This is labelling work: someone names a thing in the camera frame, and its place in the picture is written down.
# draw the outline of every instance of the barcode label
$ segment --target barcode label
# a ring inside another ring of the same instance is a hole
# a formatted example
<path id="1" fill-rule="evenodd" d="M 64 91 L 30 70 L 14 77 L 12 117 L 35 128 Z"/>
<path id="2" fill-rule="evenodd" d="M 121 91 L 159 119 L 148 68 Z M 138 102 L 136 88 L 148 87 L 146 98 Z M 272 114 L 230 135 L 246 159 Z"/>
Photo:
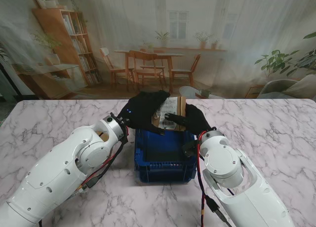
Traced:
<path id="1" fill-rule="evenodd" d="M 161 107 L 157 110 L 157 114 L 160 115 L 159 120 L 159 128 L 163 129 L 175 129 L 177 124 L 173 121 L 166 120 L 164 115 L 166 113 L 170 114 L 177 114 L 177 107 L 178 107 L 178 98 L 168 98 L 166 101 L 161 105 Z"/>
<path id="2" fill-rule="evenodd" d="M 160 121 L 159 124 L 160 125 L 174 125 L 174 122 L 165 120 L 165 121 Z"/>

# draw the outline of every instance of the blue plastic crate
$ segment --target blue plastic crate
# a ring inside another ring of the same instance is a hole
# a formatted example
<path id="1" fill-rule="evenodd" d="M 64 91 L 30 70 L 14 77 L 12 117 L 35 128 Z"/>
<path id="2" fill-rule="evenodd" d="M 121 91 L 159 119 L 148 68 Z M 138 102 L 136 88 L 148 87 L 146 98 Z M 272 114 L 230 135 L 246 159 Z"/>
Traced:
<path id="1" fill-rule="evenodd" d="M 166 131 L 164 136 L 136 130 L 135 170 L 144 183 L 187 183 L 197 172 L 195 156 L 186 157 L 181 147 L 194 140 L 188 131 Z"/>

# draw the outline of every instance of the black glove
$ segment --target black glove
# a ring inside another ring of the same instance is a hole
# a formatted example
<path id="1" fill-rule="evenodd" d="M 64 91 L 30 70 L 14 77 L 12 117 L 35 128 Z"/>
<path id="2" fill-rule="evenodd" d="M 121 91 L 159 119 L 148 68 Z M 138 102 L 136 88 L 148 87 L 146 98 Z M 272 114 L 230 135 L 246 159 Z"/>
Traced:
<path id="1" fill-rule="evenodd" d="M 199 135 L 203 131 L 215 130 L 216 128 L 211 128 L 206 121 L 204 114 L 194 105 L 186 104 L 186 116 L 174 115 L 171 113 L 166 113 L 164 116 L 167 120 L 174 121 L 175 123 L 185 126 L 186 130 L 189 130 L 194 135 Z"/>
<path id="2" fill-rule="evenodd" d="M 140 92 L 129 99 L 118 114 L 118 118 L 129 119 L 127 126 L 130 128 L 145 129 L 150 132 L 164 134 L 162 129 L 152 125 L 152 116 L 169 96 L 170 94 L 163 90 L 151 93 Z"/>

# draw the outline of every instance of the connector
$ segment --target connector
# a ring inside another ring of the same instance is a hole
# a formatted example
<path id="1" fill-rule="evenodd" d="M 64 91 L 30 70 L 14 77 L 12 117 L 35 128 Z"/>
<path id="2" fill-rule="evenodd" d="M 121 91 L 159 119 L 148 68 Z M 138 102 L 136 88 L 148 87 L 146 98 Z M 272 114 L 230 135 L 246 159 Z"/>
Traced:
<path id="1" fill-rule="evenodd" d="M 211 209 L 212 212 L 216 212 L 219 209 L 217 203 L 210 198 L 208 195 L 205 196 L 206 204 Z"/>
<path id="2" fill-rule="evenodd" d="M 88 188 L 92 188 L 98 181 L 99 181 L 99 177 L 97 176 L 97 177 L 90 179 L 85 184 L 88 186 Z"/>
<path id="3" fill-rule="evenodd" d="M 217 214 L 217 216 L 223 221 L 223 222 L 227 222 L 226 217 L 224 216 L 224 214 L 220 211 L 220 210 L 216 210 L 215 213 Z"/>

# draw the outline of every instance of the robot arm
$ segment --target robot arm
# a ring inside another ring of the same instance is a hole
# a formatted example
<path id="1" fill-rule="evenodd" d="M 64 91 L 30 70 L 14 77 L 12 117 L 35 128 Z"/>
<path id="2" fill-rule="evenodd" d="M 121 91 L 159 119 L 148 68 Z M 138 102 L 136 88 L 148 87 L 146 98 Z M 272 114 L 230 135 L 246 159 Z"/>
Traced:
<path id="1" fill-rule="evenodd" d="M 125 127 L 112 116 L 76 128 L 28 172 L 17 191 L 0 208 L 0 226 L 33 227 L 67 200 L 108 158 Z M 104 142 L 96 133 L 109 135 Z"/>
<path id="2" fill-rule="evenodd" d="M 231 148 L 220 131 L 202 136 L 200 154 L 206 166 L 203 176 L 236 227 L 294 227 L 287 208 L 249 157 Z M 225 195 L 220 186 L 239 186 L 244 168 L 249 174 L 249 187 L 234 196 Z"/>

